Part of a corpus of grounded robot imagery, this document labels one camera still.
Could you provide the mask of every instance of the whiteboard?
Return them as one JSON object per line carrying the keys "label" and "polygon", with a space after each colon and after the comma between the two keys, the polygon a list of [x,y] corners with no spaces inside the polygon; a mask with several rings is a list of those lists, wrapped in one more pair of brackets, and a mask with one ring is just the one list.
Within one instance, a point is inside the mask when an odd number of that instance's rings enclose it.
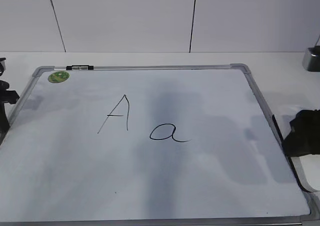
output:
{"label": "whiteboard", "polygon": [[310,213],[241,70],[51,73],[2,143],[0,221]]}

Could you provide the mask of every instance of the green sticker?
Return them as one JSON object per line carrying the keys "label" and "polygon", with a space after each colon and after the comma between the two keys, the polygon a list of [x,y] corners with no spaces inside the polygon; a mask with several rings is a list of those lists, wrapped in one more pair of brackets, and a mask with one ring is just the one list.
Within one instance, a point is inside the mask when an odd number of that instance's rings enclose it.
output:
{"label": "green sticker", "polygon": [[62,83],[69,78],[69,73],[65,71],[58,71],[50,74],[48,81],[53,84]]}

